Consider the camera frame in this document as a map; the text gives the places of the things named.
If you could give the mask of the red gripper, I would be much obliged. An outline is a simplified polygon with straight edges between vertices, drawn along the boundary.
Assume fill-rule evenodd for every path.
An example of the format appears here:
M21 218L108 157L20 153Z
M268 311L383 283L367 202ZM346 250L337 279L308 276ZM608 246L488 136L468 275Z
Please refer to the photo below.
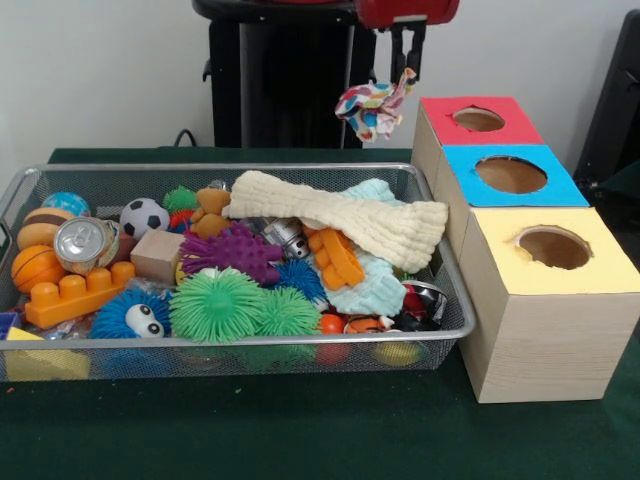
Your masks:
M420 79L423 45L427 25L450 22L459 7L458 0L356 0L360 22L373 29L387 29L395 24L410 23L413 33L409 50L409 68ZM391 82L398 83L405 69L403 28L391 28Z

